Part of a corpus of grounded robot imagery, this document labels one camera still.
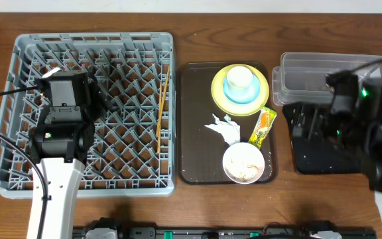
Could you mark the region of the yellow green snack wrapper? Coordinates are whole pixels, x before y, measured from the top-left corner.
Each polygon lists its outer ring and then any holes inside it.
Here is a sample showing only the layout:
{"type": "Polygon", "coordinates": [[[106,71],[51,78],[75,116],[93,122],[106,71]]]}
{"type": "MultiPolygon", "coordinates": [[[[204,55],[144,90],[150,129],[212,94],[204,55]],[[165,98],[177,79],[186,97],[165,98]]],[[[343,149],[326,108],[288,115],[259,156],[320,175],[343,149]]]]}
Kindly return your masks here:
{"type": "Polygon", "coordinates": [[[263,106],[248,143],[260,149],[273,126],[276,116],[277,113],[274,110],[263,106]]]}

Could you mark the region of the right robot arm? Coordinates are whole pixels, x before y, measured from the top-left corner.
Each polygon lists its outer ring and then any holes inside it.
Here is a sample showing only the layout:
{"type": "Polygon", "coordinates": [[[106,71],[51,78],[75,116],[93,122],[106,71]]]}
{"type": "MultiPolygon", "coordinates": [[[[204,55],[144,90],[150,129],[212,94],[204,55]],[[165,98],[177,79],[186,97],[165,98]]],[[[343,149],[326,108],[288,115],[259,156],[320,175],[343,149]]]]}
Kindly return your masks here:
{"type": "Polygon", "coordinates": [[[362,84],[349,70],[328,75],[329,104],[283,106],[296,170],[302,174],[364,174],[382,223],[382,78],[362,84]]]}

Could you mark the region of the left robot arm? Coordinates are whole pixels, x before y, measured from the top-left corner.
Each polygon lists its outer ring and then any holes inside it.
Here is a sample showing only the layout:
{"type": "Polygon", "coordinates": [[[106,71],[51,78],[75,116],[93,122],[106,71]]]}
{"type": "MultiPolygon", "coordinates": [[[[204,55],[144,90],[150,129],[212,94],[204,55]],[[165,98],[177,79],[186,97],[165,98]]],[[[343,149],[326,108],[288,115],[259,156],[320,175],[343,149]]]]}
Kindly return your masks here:
{"type": "Polygon", "coordinates": [[[95,121],[110,105],[85,70],[37,80],[50,103],[29,131],[33,192],[28,238],[71,238],[80,181],[94,144],[95,121]]]}

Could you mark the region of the grey dishwasher rack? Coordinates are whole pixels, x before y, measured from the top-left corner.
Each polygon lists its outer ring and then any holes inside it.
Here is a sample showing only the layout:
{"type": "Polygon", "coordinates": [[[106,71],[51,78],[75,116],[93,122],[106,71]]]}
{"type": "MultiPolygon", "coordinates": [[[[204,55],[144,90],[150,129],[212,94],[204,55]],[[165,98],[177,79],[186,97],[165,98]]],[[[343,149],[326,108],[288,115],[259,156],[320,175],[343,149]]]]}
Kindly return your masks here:
{"type": "Polygon", "coordinates": [[[22,150],[49,99],[34,89],[45,73],[86,70],[111,109],[95,123],[80,198],[168,196],[174,190],[174,43],[171,34],[42,33],[17,37],[0,107],[0,133],[22,150]],[[159,86],[170,67],[157,154],[159,86]]]}

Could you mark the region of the black tray bin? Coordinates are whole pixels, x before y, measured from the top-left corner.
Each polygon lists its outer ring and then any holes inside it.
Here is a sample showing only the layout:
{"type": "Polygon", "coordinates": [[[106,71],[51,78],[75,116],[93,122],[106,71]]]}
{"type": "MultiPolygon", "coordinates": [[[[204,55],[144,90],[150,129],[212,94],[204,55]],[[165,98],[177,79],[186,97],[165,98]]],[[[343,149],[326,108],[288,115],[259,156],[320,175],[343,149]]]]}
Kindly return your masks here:
{"type": "MultiPolygon", "coordinates": [[[[284,105],[282,113],[290,136],[290,105],[284,105]]],[[[292,145],[295,170],[303,175],[354,174],[361,172],[360,160],[341,147],[296,142],[292,145]]]]}

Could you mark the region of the clear plastic container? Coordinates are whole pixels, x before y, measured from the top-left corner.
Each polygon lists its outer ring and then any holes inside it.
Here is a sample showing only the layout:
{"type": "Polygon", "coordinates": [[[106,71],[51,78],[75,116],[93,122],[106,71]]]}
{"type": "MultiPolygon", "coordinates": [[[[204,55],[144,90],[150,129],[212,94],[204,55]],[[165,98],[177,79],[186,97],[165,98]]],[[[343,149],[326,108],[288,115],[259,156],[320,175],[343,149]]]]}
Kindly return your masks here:
{"type": "Polygon", "coordinates": [[[271,96],[277,106],[295,102],[329,104],[334,91],[326,77],[381,59],[379,55],[285,52],[272,71],[271,96]]]}

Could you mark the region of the white bowl with food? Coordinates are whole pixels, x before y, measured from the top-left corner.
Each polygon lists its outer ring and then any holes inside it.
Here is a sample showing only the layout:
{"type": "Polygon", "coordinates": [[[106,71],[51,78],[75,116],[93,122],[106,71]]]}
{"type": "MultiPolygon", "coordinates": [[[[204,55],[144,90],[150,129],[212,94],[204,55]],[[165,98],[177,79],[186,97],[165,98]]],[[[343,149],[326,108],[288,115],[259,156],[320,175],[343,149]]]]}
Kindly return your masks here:
{"type": "Polygon", "coordinates": [[[239,142],[229,146],[222,157],[224,173],[234,183],[249,185],[258,181],[265,170],[261,150],[250,143],[239,142]]]}

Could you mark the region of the light blue bowl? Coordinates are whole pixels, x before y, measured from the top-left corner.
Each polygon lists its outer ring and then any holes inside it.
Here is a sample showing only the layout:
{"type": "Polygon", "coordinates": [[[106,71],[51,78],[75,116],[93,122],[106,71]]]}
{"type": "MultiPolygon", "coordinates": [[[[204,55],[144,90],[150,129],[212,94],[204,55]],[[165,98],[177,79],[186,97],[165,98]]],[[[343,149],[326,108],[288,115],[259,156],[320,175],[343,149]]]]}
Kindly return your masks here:
{"type": "Polygon", "coordinates": [[[226,98],[236,104],[249,104],[255,101],[258,98],[260,91],[261,83],[256,75],[253,75],[250,85],[241,90],[234,90],[228,83],[227,78],[224,78],[223,81],[223,92],[226,98]]]}

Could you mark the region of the crumpled white tissue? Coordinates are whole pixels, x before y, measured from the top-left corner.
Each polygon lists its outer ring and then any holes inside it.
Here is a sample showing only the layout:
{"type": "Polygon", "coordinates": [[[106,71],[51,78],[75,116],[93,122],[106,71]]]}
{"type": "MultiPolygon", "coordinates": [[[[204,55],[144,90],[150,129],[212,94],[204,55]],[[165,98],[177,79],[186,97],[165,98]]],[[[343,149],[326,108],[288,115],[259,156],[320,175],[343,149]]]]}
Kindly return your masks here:
{"type": "Polygon", "coordinates": [[[235,121],[232,121],[231,117],[227,114],[223,117],[223,120],[215,114],[212,114],[212,116],[214,118],[214,123],[205,125],[206,128],[219,133],[229,146],[240,142],[240,125],[235,121]]]}

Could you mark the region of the yellow plate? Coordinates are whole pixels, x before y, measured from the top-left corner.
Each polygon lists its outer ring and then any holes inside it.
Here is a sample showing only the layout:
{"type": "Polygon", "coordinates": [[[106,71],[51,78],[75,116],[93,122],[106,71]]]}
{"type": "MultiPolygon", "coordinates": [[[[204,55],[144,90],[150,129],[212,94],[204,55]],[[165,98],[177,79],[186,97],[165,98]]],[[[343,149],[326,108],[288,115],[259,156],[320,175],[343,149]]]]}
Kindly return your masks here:
{"type": "Polygon", "coordinates": [[[250,116],[258,112],[269,98],[269,85],[265,76],[255,67],[248,64],[230,64],[219,70],[212,80],[211,85],[212,98],[215,104],[225,113],[233,116],[250,116]],[[261,91],[258,98],[249,104],[236,104],[228,100],[223,92],[223,81],[228,71],[234,66],[244,66],[258,77],[261,83],[261,91]]]}

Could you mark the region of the white cup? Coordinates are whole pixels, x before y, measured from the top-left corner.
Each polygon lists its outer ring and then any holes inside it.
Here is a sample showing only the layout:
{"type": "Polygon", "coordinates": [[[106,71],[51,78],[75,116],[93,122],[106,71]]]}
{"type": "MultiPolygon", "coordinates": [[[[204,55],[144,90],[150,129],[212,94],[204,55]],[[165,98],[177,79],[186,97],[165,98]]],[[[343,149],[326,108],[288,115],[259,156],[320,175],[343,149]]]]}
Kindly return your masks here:
{"type": "Polygon", "coordinates": [[[228,95],[234,98],[241,98],[246,95],[253,80],[250,69],[244,66],[234,66],[226,76],[228,95]]]}

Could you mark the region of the dark brown serving tray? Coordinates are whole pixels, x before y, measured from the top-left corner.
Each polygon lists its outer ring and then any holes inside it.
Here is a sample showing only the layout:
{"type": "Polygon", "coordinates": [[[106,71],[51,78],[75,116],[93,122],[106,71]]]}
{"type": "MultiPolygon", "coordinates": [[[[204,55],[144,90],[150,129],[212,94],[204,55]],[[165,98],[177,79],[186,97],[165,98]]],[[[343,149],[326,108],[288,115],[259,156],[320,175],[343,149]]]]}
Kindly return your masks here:
{"type": "MultiPolygon", "coordinates": [[[[222,167],[222,157],[229,145],[223,137],[205,125],[214,123],[212,114],[221,120],[227,114],[214,102],[211,93],[212,80],[216,73],[232,62],[201,62],[185,64],[180,73],[178,90],[180,117],[177,123],[180,141],[181,179],[191,185],[232,184],[222,167]]],[[[260,62],[242,62],[258,69],[267,79],[267,69],[260,62]]],[[[258,112],[250,116],[233,116],[240,125],[240,142],[248,143],[257,123],[258,112]]],[[[277,175],[275,133],[272,126],[260,148],[265,158],[265,170],[254,184],[268,183],[277,175]]]]}

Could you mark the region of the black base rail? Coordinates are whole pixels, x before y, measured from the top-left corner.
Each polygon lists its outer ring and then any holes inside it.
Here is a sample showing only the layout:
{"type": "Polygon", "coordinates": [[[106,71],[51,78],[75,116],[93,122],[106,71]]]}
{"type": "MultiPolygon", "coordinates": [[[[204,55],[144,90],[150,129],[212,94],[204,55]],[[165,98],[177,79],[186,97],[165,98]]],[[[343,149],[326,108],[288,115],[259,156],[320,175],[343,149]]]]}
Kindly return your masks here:
{"type": "Polygon", "coordinates": [[[75,227],[73,238],[117,239],[256,239],[256,238],[337,238],[376,239],[377,233],[366,227],[338,227],[330,221],[312,221],[300,225],[270,222],[261,228],[162,227],[155,223],[120,222],[101,218],[85,227],[75,227]]]}

